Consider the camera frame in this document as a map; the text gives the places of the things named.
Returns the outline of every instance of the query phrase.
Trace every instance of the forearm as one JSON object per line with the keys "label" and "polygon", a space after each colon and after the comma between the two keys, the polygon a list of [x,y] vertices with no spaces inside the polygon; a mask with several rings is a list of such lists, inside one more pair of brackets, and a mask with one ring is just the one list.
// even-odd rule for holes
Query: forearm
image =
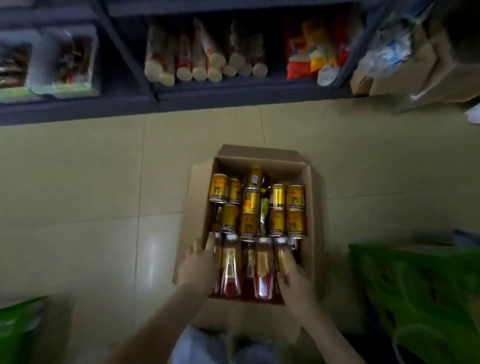
{"label": "forearm", "polygon": [[316,309],[308,316],[303,320],[303,327],[317,344],[327,364],[366,364],[328,315]]}
{"label": "forearm", "polygon": [[106,364],[162,364],[206,297],[180,286],[164,306],[134,336],[118,347]]}

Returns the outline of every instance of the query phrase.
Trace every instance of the floor tile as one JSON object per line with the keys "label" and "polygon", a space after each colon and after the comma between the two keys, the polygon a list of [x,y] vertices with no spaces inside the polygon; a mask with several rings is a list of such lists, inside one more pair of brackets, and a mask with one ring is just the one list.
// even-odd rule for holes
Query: floor tile
{"label": "floor tile", "polygon": [[368,98],[260,107],[267,147],[300,151],[328,198],[480,185],[480,128],[458,108],[393,114]]}
{"label": "floor tile", "polygon": [[140,215],[182,212],[192,166],[223,144],[264,146],[257,107],[146,116]]}
{"label": "floor tile", "polygon": [[147,321],[175,291],[172,277],[182,216],[140,217],[135,279],[137,327]]}
{"label": "floor tile", "polygon": [[0,227],[138,215],[136,117],[2,127]]}
{"label": "floor tile", "polygon": [[480,188],[447,192],[327,200],[328,279],[322,302],[338,327],[358,333],[362,296],[348,261],[348,244],[405,244],[417,236],[443,236],[452,229],[480,232]]}
{"label": "floor tile", "polygon": [[69,357],[133,330],[138,218],[2,229],[2,298],[67,295],[74,303]]}

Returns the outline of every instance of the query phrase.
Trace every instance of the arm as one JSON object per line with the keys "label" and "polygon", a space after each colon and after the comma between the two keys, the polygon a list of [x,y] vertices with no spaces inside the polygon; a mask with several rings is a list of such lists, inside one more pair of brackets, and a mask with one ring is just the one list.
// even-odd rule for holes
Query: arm
{"label": "arm", "polygon": [[200,311],[212,291],[218,267],[213,253],[215,233],[205,247],[196,241],[179,266],[178,289],[135,335],[121,344],[105,364],[162,364],[178,338]]}
{"label": "arm", "polygon": [[287,252],[288,279],[278,273],[285,305],[317,344],[327,364],[365,364],[328,315],[318,306],[311,282]]}

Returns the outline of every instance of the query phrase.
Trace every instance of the hand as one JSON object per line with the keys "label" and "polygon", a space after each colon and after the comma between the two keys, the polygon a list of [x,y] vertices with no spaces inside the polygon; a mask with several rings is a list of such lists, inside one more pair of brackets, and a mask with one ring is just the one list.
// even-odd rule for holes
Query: hand
{"label": "hand", "polygon": [[218,278],[218,263],[215,259],[213,248],[215,246],[215,233],[208,235],[205,250],[202,241],[197,240],[187,249],[185,260],[178,270],[178,284],[188,285],[200,296],[207,297]]}
{"label": "hand", "polygon": [[285,252],[288,265],[288,277],[281,272],[277,273],[278,285],[283,301],[290,312],[305,325],[309,317],[313,317],[318,310],[312,283],[305,276],[303,268],[293,258],[290,251]]}

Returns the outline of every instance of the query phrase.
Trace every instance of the person's right hand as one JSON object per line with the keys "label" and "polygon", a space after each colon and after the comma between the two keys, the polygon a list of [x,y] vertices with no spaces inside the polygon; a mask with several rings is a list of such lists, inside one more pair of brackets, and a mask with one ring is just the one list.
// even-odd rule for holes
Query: person's right hand
{"label": "person's right hand", "polygon": [[285,251],[288,265],[288,277],[277,273],[278,285],[283,301],[290,312],[304,325],[305,320],[318,310],[312,283],[305,276],[303,268],[293,258],[290,251]]}

